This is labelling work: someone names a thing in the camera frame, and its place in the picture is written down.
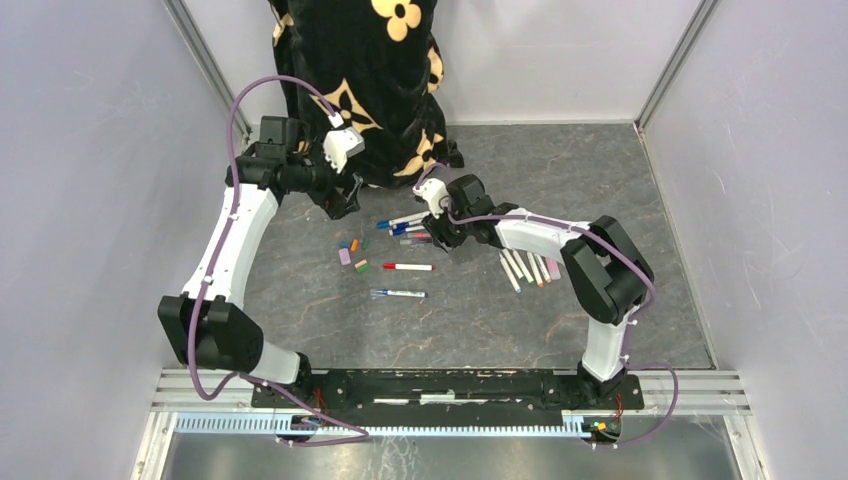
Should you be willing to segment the pink gel pen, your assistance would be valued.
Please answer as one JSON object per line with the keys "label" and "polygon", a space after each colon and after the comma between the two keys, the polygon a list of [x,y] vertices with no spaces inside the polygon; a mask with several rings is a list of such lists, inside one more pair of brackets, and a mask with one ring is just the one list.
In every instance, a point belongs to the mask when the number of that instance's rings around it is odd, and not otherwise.
{"label": "pink gel pen", "polygon": [[400,245],[404,246],[414,246],[414,245],[432,245],[433,240],[430,238],[405,238],[399,241]]}

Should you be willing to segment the dark blue capped marker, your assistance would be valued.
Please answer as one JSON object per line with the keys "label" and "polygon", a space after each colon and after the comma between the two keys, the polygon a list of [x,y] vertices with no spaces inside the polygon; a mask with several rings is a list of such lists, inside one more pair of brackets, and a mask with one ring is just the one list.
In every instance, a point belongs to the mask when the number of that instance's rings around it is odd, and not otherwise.
{"label": "dark blue capped marker", "polygon": [[425,227],[422,224],[415,225],[395,225],[392,229],[389,230],[389,234],[391,236],[400,236],[406,233],[423,231]]}

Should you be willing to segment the light blue capped white marker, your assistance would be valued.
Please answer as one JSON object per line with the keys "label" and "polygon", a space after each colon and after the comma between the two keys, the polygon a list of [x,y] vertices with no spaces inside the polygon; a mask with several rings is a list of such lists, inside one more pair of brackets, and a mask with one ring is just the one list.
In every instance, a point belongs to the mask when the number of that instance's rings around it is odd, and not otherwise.
{"label": "light blue capped white marker", "polygon": [[420,212],[396,219],[384,220],[380,221],[376,224],[377,229],[390,229],[390,228],[398,228],[405,227],[411,223],[422,220],[424,217],[428,216],[428,212]]}

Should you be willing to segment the pink highlighter cap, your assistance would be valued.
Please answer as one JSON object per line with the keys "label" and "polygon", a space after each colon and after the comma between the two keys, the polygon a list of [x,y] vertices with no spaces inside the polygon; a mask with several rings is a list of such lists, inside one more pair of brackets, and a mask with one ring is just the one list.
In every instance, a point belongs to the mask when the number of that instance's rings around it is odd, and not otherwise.
{"label": "pink highlighter cap", "polygon": [[350,254],[350,250],[348,248],[341,248],[338,250],[339,260],[342,265],[350,265],[352,263],[352,258]]}

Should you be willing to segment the orange capped white marker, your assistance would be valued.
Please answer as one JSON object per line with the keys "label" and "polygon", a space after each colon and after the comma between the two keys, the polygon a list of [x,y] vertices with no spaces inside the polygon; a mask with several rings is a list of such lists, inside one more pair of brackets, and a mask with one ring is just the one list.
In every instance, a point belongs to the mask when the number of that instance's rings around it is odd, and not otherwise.
{"label": "orange capped white marker", "polygon": [[535,255],[532,252],[527,252],[526,256],[527,256],[527,259],[528,259],[528,263],[530,264],[531,272],[532,272],[533,279],[534,279],[536,285],[539,288],[543,288],[544,285],[545,285],[545,282],[543,280],[541,272],[539,271]]}

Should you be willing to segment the pink highlighter pen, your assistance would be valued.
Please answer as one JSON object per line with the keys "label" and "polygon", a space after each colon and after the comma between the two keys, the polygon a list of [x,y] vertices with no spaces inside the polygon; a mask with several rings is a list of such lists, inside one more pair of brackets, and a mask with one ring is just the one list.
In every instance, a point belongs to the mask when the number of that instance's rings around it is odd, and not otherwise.
{"label": "pink highlighter pen", "polygon": [[552,280],[560,279],[561,273],[560,273],[560,269],[559,269],[559,263],[552,258],[547,258],[546,264],[547,264],[547,269],[548,269],[548,272],[549,272],[551,279]]}

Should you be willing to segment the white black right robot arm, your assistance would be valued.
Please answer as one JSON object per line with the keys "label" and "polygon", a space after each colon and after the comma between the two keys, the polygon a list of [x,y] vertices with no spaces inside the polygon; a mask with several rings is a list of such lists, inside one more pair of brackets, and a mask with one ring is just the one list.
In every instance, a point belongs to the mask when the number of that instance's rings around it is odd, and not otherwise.
{"label": "white black right robot arm", "polygon": [[610,216],[570,222],[509,202],[497,204],[475,175],[449,183],[423,180],[413,193],[428,209],[425,229],[445,251],[472,238],[500,250],[553,259],[564,267],[590,318],[577,366],[578,396],[591,408],[612,401],[627,370],[628,327],[656,297],[653,271],[622,225]]}

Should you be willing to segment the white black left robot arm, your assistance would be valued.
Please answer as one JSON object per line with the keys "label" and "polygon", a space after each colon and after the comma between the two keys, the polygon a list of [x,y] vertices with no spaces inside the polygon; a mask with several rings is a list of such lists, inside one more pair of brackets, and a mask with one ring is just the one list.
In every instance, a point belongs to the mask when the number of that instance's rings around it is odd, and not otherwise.
{"label": "white black left robot arm", "polygon": [[265,117],[260,138],[233,157],[224,200],[201,260],[176,295],[165,295],[157,316],[178,362],[192,372],[226,370],[276,383],[290,407],[314,394],[308,360],[266,340],[244,311],[248,277],[262,237],[284,198],[305,193],[332,219],[358,210],[362,178],[347,170],[364,140],[339,113],[329,132],[314,135],[309,123]]}

